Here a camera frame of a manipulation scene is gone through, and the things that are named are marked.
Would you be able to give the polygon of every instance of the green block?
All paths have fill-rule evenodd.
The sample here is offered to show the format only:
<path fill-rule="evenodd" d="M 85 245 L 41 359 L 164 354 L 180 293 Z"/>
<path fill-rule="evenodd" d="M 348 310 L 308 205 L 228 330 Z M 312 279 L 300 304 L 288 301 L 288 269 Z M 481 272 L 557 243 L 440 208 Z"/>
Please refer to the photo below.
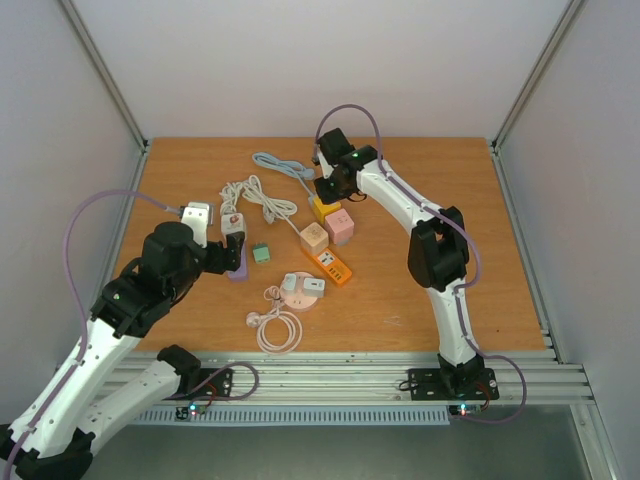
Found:
<path fill-rule="evenodd" d="M 271 255 L 269 255 L 269 247 L 267 247 L 266 243 L 258 243 L 253 247 L 253 259 L 256 263 L 267 263 L 271 260 Z"/>

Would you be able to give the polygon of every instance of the black mounting plate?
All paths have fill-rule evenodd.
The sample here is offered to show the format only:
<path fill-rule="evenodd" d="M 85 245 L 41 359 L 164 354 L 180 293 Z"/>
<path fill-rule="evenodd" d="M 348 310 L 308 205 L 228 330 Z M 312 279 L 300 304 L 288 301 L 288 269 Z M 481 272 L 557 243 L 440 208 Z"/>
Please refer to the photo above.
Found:
<path fill-rule="evenodd" d="M 409 379 L 403 382 L 411 392 L 411 400 L 486 400 L 484 392 L 478 390 L 475 385 L 470 385 L 469 390 L 460 396 L 451 397 L 440 378 L 439 368 L 412 368 L 407 372 Z M 491 368 L 483 368 L 475 383 L 480 383 L 489 392 L 491 400 L 500 398 L 496 375 Z"/>
<path fill-rule="evenodd" d="M 196 385 L 199 385 L 204 380 L 206 380 L 211 374 L 217 372 L 219 369 L 217 368 L 201 368 L 200 373 L 198 374 L 198 381 Z M 230 368 L 225 369 L 222 373 L 216 375 L 209 382 L 216 389 L 216 397 L 229 397 L 231 395 L 231 388 L 233 387 L 233 370 Z M 183 397 L 181 400 L 204 400 L 207 397 L 211 396 L 211 388 L 207 385 L 202 386 L 202 388 L 190 393 L 189 395 Z"/>

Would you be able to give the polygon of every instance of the beige block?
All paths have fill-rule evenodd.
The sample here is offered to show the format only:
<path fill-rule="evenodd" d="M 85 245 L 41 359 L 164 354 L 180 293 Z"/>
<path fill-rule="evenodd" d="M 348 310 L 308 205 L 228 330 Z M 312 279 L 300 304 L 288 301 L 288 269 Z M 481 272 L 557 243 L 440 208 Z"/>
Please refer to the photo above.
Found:
<path fill-rule="evenodd" d="M 329 246 L 329 234 L 317 222 L 300 232 L 300 243 L 311 255 L 318 255 Z"/>

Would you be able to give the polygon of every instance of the orange power strip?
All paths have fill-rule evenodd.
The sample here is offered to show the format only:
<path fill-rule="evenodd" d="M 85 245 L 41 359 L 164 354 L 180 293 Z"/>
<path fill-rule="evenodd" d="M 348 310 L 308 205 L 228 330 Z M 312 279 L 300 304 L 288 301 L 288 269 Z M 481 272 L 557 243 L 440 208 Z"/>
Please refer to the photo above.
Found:
<path fill-rule="evenodd" d="M 311 255 L 311 253 L 304 248 L 302 250 L 324 271 L 325 275 L 339 287 L 347 283 L 353 275 L 349 267 L 342 263 L 328 248 L 322 250 L 318 255 Z"/>

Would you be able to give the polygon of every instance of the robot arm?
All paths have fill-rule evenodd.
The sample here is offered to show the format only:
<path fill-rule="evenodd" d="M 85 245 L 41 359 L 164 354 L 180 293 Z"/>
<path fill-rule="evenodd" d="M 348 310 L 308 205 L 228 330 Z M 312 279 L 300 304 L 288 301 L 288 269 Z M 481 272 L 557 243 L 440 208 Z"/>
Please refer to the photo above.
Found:
<path fill-rule="evenodd" d="M 398 177 L 386 160 L 378 162 L 378 152 L 373 147 L 356 149 L 340 129 L 320 137 L 318 147 L 315 162 L 322 167 L 322 178 L 314 183 L 323 203 L 363 193 L 380 203 L 409 234 L 408 267 L 433 305 L 440 335 L 442 380 L 452 397 L 459 395 L 484 368 L 483 359 L 467 341 L 473 341 L 473 335 L 464 290 L 455 291 L 464 283 L 469 250 L 458 232 L 428 210 L 439 212 L 464 228 L 462 214 L 455 207 L 443 210 L 424 198 Z M 456 295 L 466 332 L 458 317 Z"/>
<path fill-rule="evenodd" d="M 191 202 L 182 221 L 165 222 L 144 241 L 142 255 L 109 282 L 91 308 L 84 359 L 74 366 L 81 342 L 40 396 L 11 425 L 0 427 L 0 458 L 9 457 L 23 434 L 14 464 L 22 478 L 80 478 L 104 443 L 141 411 L 167 396 L 189 393 L 200 362 L 178 346 L 164 349 L 137 379 L 87 408 L 118 363 L 153 325 L 180 302 L 203 272 L 237 270 L 244 234 L 207 241 L 211 206 Z M 29 425 L 58 390 L 34 429 Z"/>

